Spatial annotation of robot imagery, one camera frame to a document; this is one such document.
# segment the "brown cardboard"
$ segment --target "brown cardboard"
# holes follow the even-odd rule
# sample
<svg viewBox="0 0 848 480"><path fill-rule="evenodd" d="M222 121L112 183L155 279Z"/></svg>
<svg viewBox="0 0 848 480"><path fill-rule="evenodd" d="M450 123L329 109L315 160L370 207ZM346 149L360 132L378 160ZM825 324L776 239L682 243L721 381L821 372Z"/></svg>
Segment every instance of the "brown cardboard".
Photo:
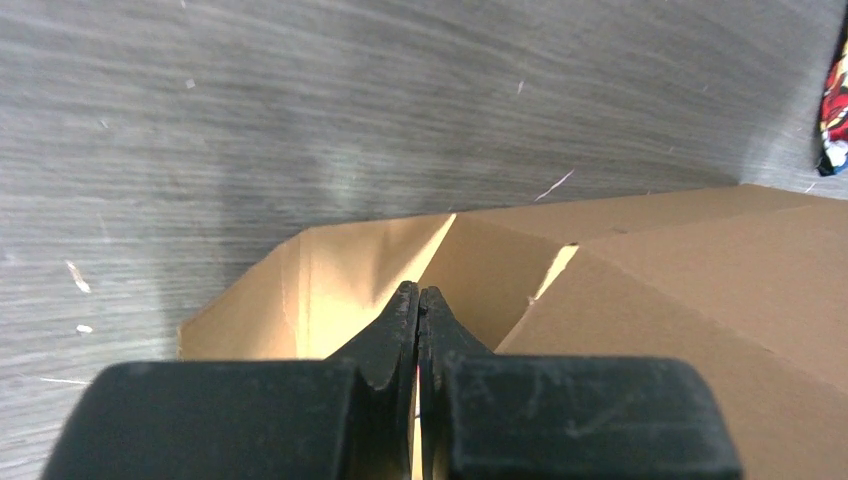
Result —
<svg viewBox="0 0 848 480"><path fill-rule="evenodd" d="M841 478L845 238L845 202L750 185L309 229L186 322L180 356L322 358L419 281L500 353L687 360L748 478Z"/></svg>

